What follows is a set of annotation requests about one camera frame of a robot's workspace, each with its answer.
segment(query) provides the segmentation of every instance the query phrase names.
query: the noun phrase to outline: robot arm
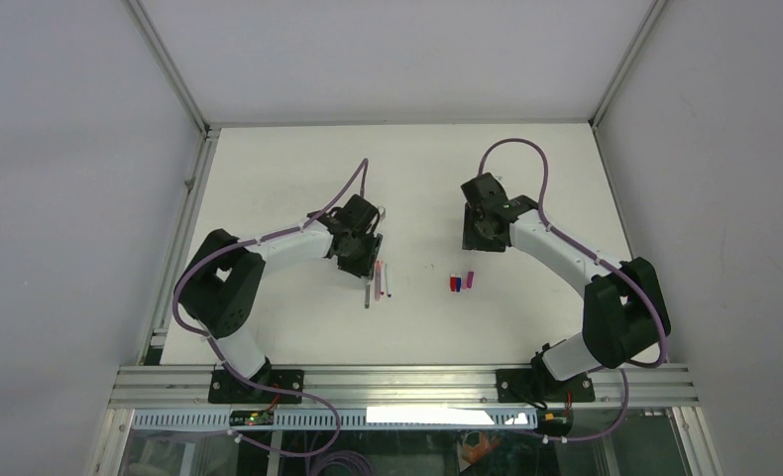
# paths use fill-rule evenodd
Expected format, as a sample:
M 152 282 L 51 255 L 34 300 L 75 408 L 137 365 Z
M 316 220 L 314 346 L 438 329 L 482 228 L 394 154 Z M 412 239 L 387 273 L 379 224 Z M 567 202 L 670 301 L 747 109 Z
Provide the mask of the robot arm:
M 271 365 L 255 339 L 249 314 L 261 279 L 277 271 L 322 258 L 337 258 L 340 270 L 357 277 L 373 268 L 382 235 L 375 235 L 379 211 L 359 195 L 342 208 L 321 215 L 300 232 L 286 233 L 228 252 L 193 275 L 179 303 L 216 339 L 229 362 L 244 377 L 264 383 Z M 223 229 L 208 234 L 189 270 L 211 253 L 247 241 Z M 227 276 L 217 276 L 217 271 Z
M 618 367 L 657 342 L 656 327 L 643 302 L 598 261 L 550 232 L 534 200 L 525 195 L 508 199 L 491 174 L 466 182 L 462 191 L 467 200 L 464 249 L 504 252 L 507 247 L 516 248 L 543 263 L 584 299 L 581 332 L 555 346 L 547 344 L 531 360 L 532 368 L 550 386 L 600 366 Z M 669 317 L 651 264 L 642 258 L 626 262 L 600 250 L 596 254 L 609 263 L 619 263 L 620 270 L 648 295 L 668 335 Z

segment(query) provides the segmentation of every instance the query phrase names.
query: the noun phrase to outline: white wall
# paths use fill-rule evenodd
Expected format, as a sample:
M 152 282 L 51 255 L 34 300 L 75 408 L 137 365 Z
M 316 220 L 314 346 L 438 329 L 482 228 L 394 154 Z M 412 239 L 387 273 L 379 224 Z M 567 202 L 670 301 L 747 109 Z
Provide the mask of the white wall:
M 783 1 L 670 2 L 600 140 L 726 474 L 783 475 Z
M 581 119 L 651 0 L 145 0 L 211 122 Z
M 121 2 L 0 2 L 0 474 L 85 469 L 196 147 Z

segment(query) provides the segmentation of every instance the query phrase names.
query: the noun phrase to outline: small object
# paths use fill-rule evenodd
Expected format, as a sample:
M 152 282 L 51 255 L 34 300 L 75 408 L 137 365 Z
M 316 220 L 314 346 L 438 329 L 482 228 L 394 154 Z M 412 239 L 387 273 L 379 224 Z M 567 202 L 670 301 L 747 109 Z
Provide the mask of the small object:
M 383 263 L 383 286 L 386 287 L 386 296 L 392 297 L 392 287 L 389 286 L 389 263 Z
M 380 283 L 380 271 L 381 271 L 381 261 L 377 261 L 374 264 L 374 300 L 380 301 L 380 290 L 381 290 L 381 283 Z
M 386 279 L 386 262 L 380 262 L 380 277 L 382 279 L 382 286 L 380 286 L 380 296 L 385 296 L 389 293 L 387 288 L 389 287 L 389 283 L 387 283 Z
M 366 309 L 371 307 L 371 278 L 366 277 Z

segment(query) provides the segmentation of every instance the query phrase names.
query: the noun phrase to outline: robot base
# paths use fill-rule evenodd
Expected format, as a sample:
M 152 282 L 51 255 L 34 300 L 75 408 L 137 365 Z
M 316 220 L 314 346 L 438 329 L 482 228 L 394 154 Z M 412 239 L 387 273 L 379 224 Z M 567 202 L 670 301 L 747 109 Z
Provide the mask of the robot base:
M 303 391 L 304 371 L 303 370 L 272 370 L 269 375 L 263 379 L 252 379 L 262 385 L 278 387 L 286 390 Z M 208 391 L 209 404 L 270 404 L 275 396 L 270 392 L 250 389 L 240 383 L 228 371 L 223 369 L 214 370 L 211 373 L 210 389 Z M 300 404 L 301 397 L 292 395 L 280 395 L 279 404 Z
M 497 397 L 501 404 L 524 403 L 532 400 L 530 391 L 535 378 L 539 378 L 533 369 L 497 369 Z M 567 392 L 572 394 L 573 403 L 591 403 L 596 401 L 593 381 L 587 374 L 579 374 L 570 380 L 551 387 L 543 398 L 548 404 L 565 404 Z

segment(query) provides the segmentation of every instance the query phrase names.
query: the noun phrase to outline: white table surface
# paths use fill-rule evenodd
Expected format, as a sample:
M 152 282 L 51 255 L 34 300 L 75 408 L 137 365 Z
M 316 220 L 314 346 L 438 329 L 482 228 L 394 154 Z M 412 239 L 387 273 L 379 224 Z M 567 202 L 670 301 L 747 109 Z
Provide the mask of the white table surface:
M 530 256 L 461 249 L 460 185 L 476 174 L 485 149 L 505 137 L 546 151 L 546 209 L 556 223 L 629 258 L 589 126 L 499 124 L 223 129 L 188 259 L 215 228 L 250 236 L 297 222 L 368 157 L 366 198 L 388 211 L 379 231 L 393 297 L 364 309 L 363 281 L 331 260 L 269 277 L 250 318 L 273 363 L 526 362 L 544 343 L 579 331 L 582 301 Z M 501 178 L 508 196 L 536 199 L 542 167 L 530 148 L 501 146 L 487 171 Z M 469 270 L 476 273 L 473 289 L 450 293 L 450 274 Z M 182 316 L 191 320 L 183 309 Z M 163 364 L 214 362 L 200 337 L 171 324 Z

